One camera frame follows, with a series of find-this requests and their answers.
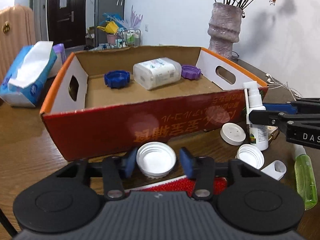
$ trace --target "wooden table top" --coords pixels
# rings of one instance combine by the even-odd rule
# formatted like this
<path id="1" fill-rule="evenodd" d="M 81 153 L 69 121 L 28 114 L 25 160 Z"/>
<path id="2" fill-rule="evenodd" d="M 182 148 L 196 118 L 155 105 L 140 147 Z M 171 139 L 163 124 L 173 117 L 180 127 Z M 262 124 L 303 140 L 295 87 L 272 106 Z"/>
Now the wooden table top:
<path id="1" fill-rule="evenodd" d="M 240 62 L 240 65 L 266 80 L 263 72 L 244 62 Z M 278 88 L 269 90 L 264 101 L 284 103 L 291 100 L 292 97 L 287 90 Z M 168 142 L 168 145 L 177 154 L 179 148 L 185 146 L 194 155 L 208 155 L 217 162 L 224 162 L 234 158 L 238 149 L 237 146 L 228 145 L 221 139 L 219 129 L 174 138 Z M 292 151 L 292 144 L 287 143 L 285 136 L 280 134 L 269 148 L 263 152 L 263 155 L 265 157 L 264 166 L 274 160 L 281 160 L 285 163 L 287 173 L 281 179 L 281 182 L 295 188 Z M 311 158 L 316 181 L 320 182 L 320 151 L 306 147 L 306 152 Z M 102 157 L 93 159 L 93 161 L 97 160 L 102 160 Z M 22 190 L 66 164 L 67 161 L 60 155 L 39 117 L 39 107 L 36 109 L 11 108 L 6 103 L 0 103 L 0 207 L 17 230 L 20 229 L 12 213 L 12 203 L 15 197 Z M 183 175 L 183 172 L 179 165 L 164 179 L 171 179 L 181 175 Z M 148 179 L 136 168 L 132 178 L 124 181 L 124 187 L 133 188 L 158 181 L 160 179 Z M 93 179 L 91 187 L 97 193 L 102 194 L 102 179 Z M 298 232 L 309 240 L 320 239 L 319 224 L 320 205 L 317 204 L 314 208 L 304 213 Z M 0 239 L 10 239 L 10 236 L 2 226 L 0 226 Z"/>

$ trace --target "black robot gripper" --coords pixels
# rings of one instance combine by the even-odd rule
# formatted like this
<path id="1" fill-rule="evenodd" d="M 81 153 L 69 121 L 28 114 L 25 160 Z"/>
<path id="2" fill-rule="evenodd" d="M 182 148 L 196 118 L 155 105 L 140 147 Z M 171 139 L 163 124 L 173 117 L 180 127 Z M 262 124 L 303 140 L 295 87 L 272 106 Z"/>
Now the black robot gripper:
<path id="1" fill-rule="evenodd" d="M 147 239 L 291 239 L 303 212 L 291 188 L 241 160 L 216 163 L 180 149 L 180 163 L 195 179 L 186 192 L 125 194 L 137 149 L 100 163 L 75 161 L 21 192 L 13 212 L 22 228 L 15 240 L 147 240 Z M 90 189 L 90 178 L 102 177 L 104 195 Z M 214 194 L 214 177 L 228 187 Z"/>

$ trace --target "pink suitcase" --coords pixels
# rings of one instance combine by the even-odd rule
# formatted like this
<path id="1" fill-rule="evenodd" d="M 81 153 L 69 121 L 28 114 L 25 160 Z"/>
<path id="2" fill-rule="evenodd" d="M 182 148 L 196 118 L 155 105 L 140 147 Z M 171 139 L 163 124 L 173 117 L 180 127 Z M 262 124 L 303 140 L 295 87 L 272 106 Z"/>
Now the pink suitcase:
<path id="1" fill-rule="evenodd" d="M 31 8 L 13 6 L 0 10 L 0 84 L 23 46 L 36 43 Z"/>

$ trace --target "textured ceramic vase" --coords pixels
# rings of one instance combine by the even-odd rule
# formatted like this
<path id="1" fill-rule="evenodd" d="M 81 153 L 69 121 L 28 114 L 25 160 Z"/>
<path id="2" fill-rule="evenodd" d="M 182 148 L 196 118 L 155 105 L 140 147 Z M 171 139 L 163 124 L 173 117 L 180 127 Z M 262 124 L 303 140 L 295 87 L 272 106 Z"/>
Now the textured ceramic vase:
<path id="1" fill-rule="evenodd" d="M 242 10 L 220 2 L 213 4 L 208 34 L 211 36 L 209 50 L 231 58 L 234 42 L 239 42 Z"/>

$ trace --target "purple lid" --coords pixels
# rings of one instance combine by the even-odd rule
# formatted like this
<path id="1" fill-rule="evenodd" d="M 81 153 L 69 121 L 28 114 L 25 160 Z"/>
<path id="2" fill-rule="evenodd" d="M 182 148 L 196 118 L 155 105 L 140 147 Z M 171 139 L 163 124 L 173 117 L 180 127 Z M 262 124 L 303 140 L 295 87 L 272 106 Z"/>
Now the purple lid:
<path id="1" fill-rule="evenodd" d="M 60 43 L 60 44 L 57 44 L 57 45 L 54 45 L 52 46 L 54 52 L 57 54 L 57 53 L 60 53 L 61 54 L 61 60 L 62 60 L 62 64 L 66 61 L 66 53 L 65 53 L 65 50 L 64 50 L 64 45 L 63 43 Z"/>
<path id="2" fill-rule="evenodd" d="M 199 79 L 201 76 L 201 70 L 195 66 L 183 65 L 181 76 L 190 80 Z"/>

